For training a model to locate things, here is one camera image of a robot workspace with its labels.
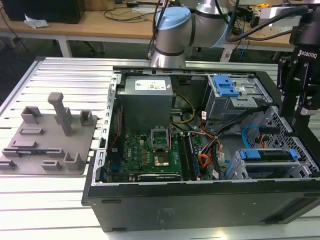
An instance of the white paper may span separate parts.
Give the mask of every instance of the white paper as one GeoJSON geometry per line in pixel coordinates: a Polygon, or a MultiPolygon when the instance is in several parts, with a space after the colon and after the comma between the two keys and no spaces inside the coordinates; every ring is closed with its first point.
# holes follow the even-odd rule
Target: white paper
{"type": "Polygon", "coordinates": [[[216,170],[214,170],[214,169],[213,169],[213,171],[212,171],[212,176],[214,176],[215,179],[218,179],[218,180],[219,180],[219,173],[218,173],[216,170]]]}
{"type": "Polygon", "coordinates": [[[136,80],[135,90],[166,90],[165,80],[136,80]]]}
{"type": "Polygon", "coordinates": [[[28,17],[27,15],[24,15],[24,17],[25,17],[24,23],[33,29],[44,28],[49,26],[46,20],[36,20],[31,17],[28,17]]]}
{"type": "Polygon", "coordinates": [[[201,112],[201,118],[202,118],[203,120],[207,120],[207,112],[206,112],[206,111],[202,111],[202,112],[201,112]]]}

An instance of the yellow cable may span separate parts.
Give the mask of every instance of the yellow cable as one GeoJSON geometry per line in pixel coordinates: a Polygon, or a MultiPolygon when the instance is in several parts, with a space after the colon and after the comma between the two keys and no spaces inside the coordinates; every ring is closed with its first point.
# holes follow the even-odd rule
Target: yellow cable
{"type": "Polygon", "coordinates": [[[177,96],[180,96],[183,100],[185,100],[189,105],[190,105],[190,107],[192,108],[192,115],[191,115],[191,117],[188,119],[188,120],[184,120],[184,121],[171,121],[170,123],[171,124],[188,124],[188,123],[190,123],[193,119],[194,119],[194,117],[195,117],[195,112],[196,112],[196,110],[194,109],[194,106],[192,106],[192,104],[191,104],[191,102],[189,102],[189,100],[188,99],[186,99],[183,95],[181,95],[180,93],[176,93],[176,95],[177,96]]]}

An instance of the blue latch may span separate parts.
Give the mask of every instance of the blue latch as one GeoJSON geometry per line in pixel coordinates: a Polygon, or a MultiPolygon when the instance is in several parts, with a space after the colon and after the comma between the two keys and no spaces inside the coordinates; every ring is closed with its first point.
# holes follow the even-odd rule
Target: blue latch
{"type": "Polygon", "coordinates": [[[253,148],[242,149],[240,156],[242,159],[261,159],[259,151],[253,148]]]}
{"type": "Polygon", "coordinates": [[[296,150],[290,148],[290,154],[293,157],[294,160],[298,159],[298,153],[296,152],[296,150]]]}
{"type": "Polygon", "coordinates": [[[214,75],[213,82],[221,97],[238,97],[240,95],[227,75],[214,75]]]}

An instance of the black cable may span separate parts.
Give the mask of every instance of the black cable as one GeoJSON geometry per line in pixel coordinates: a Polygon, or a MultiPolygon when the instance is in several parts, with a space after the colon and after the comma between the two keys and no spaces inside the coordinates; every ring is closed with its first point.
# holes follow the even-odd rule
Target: black cable
{"type": "Polygon", "coordinates": [[[160,5],[160,0],[156,3],[155,9],[154,9],[154,15],[152,19],[152,33],[155,31],[155,28],[156,28],[156,14],[157,14],[159,5],[160,5]]]}
{"type": "Polygon", "coordinates": [[[250,38],[246,37],[246,39],[253,40],[253,41],[265,41],[265,40],[275,39],[275,38],[278,38],[278,37],[281,37],[283,35],[287,35],[287,34],[290,34],[290,33],[292,33],[292,30],[283,31],[283,32],[277,33],[277,34],[272,35],[272,36],[250,37],[250,38]]]}
{"type": "Polygon", "coordinates": [[[1,17],[4,21],[4,23],[7,25],[7,27],[10,29],[10,31],[15,35],[15,37],[17,39],[19,39],[19,41],[21,42],[21,44],[24,46],[24,48],[26,49],[26,51],[30,54],[30,56],[32,56],[33,59],[35,59],[35,56],[29,51],[29,49],[26,47],[26,45],[21,41],[21,39],[18,37],[18,35],[12,30],[12,28],[9,26],[9,24],[7,23],[6,19],[4,18],[4,15],[2,13],[2,10],[4,9],[4,7],[1,7],[0,8],[0,14],[1,14],[1,17]]]}
{"type": "MultiPolygon", "coordinates": [[[[146,59],[149,59],[149,53],[151,51],[152,45],[155,43],[156,35],[157,35],[157,32],[158,32],[158,28],[159,28],[159,25],[161,23],[162,17],[164,15],[165,11],[166,11],[167,5],[168,5],[168,0],[165,0],[164,5],[163,5],[163,7],[162,7],[162,9],[160,11],[158,22],[157,22],[157,24],[155,26],[155,29],[153,30],[152,37],[151,37],[150,42],[149,42],[146,59]]],[[[154,22],[156,22],[156,13],[157,13],[156,11],[157,11],[157,9],[158,8],[156,8],[155,11],[154,11],[154,17],[153,17],[154,22]]]]}
{"type": "MultiPolygon", "coordinates": [[[[242,32],[245,31],[245,24],[246,24],[246,16],[243,17],[243,26],[242,26],[242,32]]],[[[235,50],[237,50],[237,48],[239,47],[241,43],[241,40],[239,40],[238,44],[236,45],[235,49],[232,50],[231,54],[233,54],[235,52],[235,50]]]]}
{"type": "Polygon", "coordinates": [[[179,131],[181,131],[181,132],[194,133],[194,134],[203,134],[202,132],[199,132],[199,131],[195,131],[195,130],[189,131],[189,130],[183,129],[183,128],[179,127],[178,125],[176,125],[175,123],[170,123],[170,124],[172,126],[174,126],[176,129],[178,129],[179,131]]]}
{"type": "Polygon", "coordinates": [[[213,138],[202,150],[201,153],[208,154],[210,149],[213,147],[213,145],[217,142],[218,137],[220,137],[222,134],[224,134],[226,131],[230,130],[233,126],[241,124],[242,121],[249,115],[258,113],[258,112],[264,112],[266,111],[271,105],[264,105],[257,108],[248,109],[241,114],[237,115],[233,119],[227,121],[225,124],[223,124],[220,129],[216,132],[216,137],[213,138]]]}
{"type": "Polygon", "coordinates": [[[142,14],[142,15],[140,15],[140,16],[134,16],[134,17],[125,18],[125,19],[118,19],[118,18],[113,18],[113,17],[106,16],[106,13],[108,13],[108,12],[109,12],[109,11],[105,11],[105,12],[104,12],[104,17],[105,17],[105,18],[110,19],[110,20],[114,20],[114,21],[122,21],[122,22],[127,22],[127,21],[136,20],[136,19],[139,19],[139,18],[141,18],[141,17],[144,17],[144,16],[147,16],[147,15],[153,14],[153,12],[149,12],[149,13],[146,13],[146,14],[142,14]]]}
{"type": "MultiPolygon", "coordinates": [[[[307,5],[296,6],[296,7],[292,7],[289,9],[284,9],[284,10],[282,10],[282,12],[279,15],[276,15],[270,19],[267,19],[266,21],[258,24],[257,26],[254,26],[253,28],[249,29],[248,31],[246,31],[240,35],[237,35],[235,37],[230,37],[233,25],[236,20],[236,11],[237,11],[237,8],[239,5],[239,1],[240,0],[236,0],[236,2],[235,2],[235,6],[234,6],[234,9],[233,9],[233,12],[231,15],[231,20],[230,20],[229,25],[226,30],[225,40],[229,43],[234,43],[234,42],[237,42],[237,41],[244,39],[244,38],[247,38],[250,40],[255,40],[255,41],[265,41],[266,40],[265,37],[264,38],[252,38],[252,37],[248,37],[248,36],[259,31],[260,29],[268,26],[269,24],[276,22],[276,21],[279,21],[281,19],[284,19],[284,18],[292,16],[292,15],[304,15],[309,11],[309,7],[307,5]]],[[[267,37],[267,39],[272,39],[272,38],[278,37],[278,36],[279,36],[279,34],[276,34],[275,36],[267,37]]]]}

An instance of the wooden desk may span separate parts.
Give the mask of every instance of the wooden desk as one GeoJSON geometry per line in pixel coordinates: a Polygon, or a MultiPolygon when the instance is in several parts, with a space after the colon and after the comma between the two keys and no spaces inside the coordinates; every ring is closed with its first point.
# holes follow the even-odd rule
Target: wooden desk
{"type": "MultiPolygon", "coordinates": [[[[130,11],[130,8],[119,8],[112,11],[114,14],[121,14],[130,11]]],[[[96,41],[96,42],[120,42],[120,43],[144,43],[148,44],[152,37],[152,22],[141,21],[137,23],[119,22],[105,18],[103,12],[86,11],[79,24],[65,24],[49,22],[49,27],[33,29],[22,21],[6,21],[14,32],[21,38],[53,39],[60,44],[64,57],[72,57],[68,41],[96,41]]],[[[114,18],[126,19],[139,16],[140,13],[128,12],[123,15],[114,15],[114,18]]],[[[146,16],[153,19],[153,14],[146,16]]],[[[253,37],[261,38],[275,34],[274,30],[266,27],[260,32],[253,34],[253,37]]],[[[0,36],[14,37],[3,19],[0,18],[0,36]]],[[[226,55],[236,47],[236,43],[226,43],[222,48],[226,55]]],[[[291,52],[293,47],[289,44],[289,35],[281,36],[267,41],[250,41],[248,49],[291,52]]]]}

